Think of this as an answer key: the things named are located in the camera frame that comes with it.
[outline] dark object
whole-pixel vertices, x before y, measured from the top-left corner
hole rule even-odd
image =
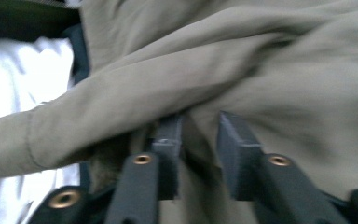
[[[31,223],[157,224],[158,200],[177,195],[180,133],[180,117],[163,119],[146,152],[126,159],[116,187],[96,195],[80,187],[59,189],[46,198]],[[349,202],[320,192],[294,161],[264,154],[240,117],[221,114],[217,147],[231,197],[255,202],[259,223],[358,224],[358,190]],[[70,190],[77,190],[79,197]],[[52,199],[76,203],[52,206]]]

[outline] white surface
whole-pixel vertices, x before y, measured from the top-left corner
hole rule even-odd
[[[0,40],[0,117],[56,99],[67,91],[73,62],[69,40]],[[78,185],[78,165],[0,179],[0,224],[26,223],[53,189]]]

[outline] brass screw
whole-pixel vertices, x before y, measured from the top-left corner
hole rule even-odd
[[[137,156],[133,162],[138,165],[145,165],[152,161],[152,158],[147,155]]]
[[[272,156],[268,158],[269,162],[271,162],[274,165],[278,165],[278,166],[288,166],[290,165],[290,161],[282,156]]]
[[[67,190],[54,196],[48,202],[48,206],[52,208],[66,208],[74,205],[80,199],[80,193],[76,190]]]

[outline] clothing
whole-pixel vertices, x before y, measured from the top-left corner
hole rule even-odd
[[[0,39],[0,117],[33,109],[64,94],[73,59],[68,39],[39,38],[34,43]],[[50,191],[78,185],[78,176],[74,164],[0,178],[0,224],[27,223]]]
[[[186,154],[207,172],[183,162],[181,198],[162,203],[162,223],[253,223],[215,157],[224,110],[318,188],[358,189],[358,0],[88,0],[81,13],[91,76],[0,119],[0,176],[101,158],[121,147],[95,143],[181,111]],[[106,167],[100,176],[115,172]]]

